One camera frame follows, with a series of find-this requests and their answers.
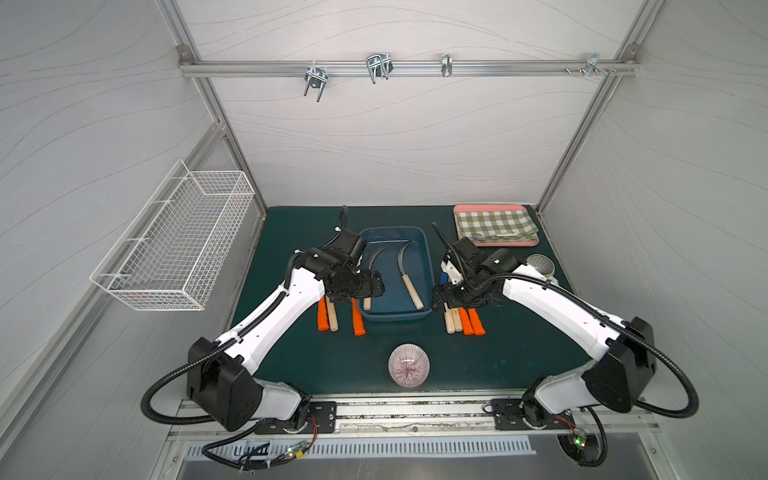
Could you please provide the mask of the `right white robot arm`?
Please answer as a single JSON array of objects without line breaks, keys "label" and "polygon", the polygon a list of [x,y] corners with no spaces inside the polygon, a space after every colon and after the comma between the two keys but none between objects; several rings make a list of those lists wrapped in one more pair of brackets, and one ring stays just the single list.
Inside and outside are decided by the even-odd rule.
[{"label": "right white robot arm", "polygon": [[[700,399],[694,384],[656,347],[648,322],[639,317],[626,321],[589,304],[508,249],[487,254],[468,238],[450,242],[441,235],[439,239],[446,249],[440,267],[447,280],[433,289],[435,306],[481,307],[491,294],[499,293],[566,334],[590,358],[580,367],[537,379],[525,391],[515,412],[529,428],[541,430],[563,412],[594,406],[618,413],[639,407],[676,419],[698,412]],[[642,400],[659,364],[683,387],[684,407],[670,409]]]}]

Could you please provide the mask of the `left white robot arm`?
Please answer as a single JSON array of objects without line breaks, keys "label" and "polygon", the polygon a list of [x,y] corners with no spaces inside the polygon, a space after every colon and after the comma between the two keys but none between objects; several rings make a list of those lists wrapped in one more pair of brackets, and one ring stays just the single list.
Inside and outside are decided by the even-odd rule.
[{"label": "left white robot arm", "polygon": [[[229,432],[252,419],[285,422],[302,430],[309,415],[310,397],[285,382],[255,378],[262,361],[294,322],[310,307],[330,299],[354,302],[383,295],[380,273],[362,265],[367,245],[346,227],[340,213],[333,237],[307,251],[293,253],[282,282],[244,320],[215,340],[198,339],[186,364],[155,381],[143,394],[143,415],[158,424],[195,425],[216,422]],[[186,379],[188,397],[202,416],[162,414],[153,397],[179,377]]]}]

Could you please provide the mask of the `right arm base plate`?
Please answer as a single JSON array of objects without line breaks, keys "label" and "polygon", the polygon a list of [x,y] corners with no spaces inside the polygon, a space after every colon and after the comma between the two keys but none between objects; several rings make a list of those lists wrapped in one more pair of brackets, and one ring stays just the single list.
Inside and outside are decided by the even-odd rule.
[{"label": "right arm base plate", "polygon": [[498,431],[570,430],[575,426],[569,410],[552,414],[520,398],[492,399],[482,410]]}]

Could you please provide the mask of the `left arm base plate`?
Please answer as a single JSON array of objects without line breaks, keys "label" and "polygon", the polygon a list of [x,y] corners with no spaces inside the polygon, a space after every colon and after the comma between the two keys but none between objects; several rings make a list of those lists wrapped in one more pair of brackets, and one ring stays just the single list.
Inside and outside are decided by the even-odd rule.
[{"label": "left arm base plate", "polygon": [[330,434],[336,428],[338,404],[333,401],[310,401],[288,420],[267,419],[260,423],[257,435]]}]

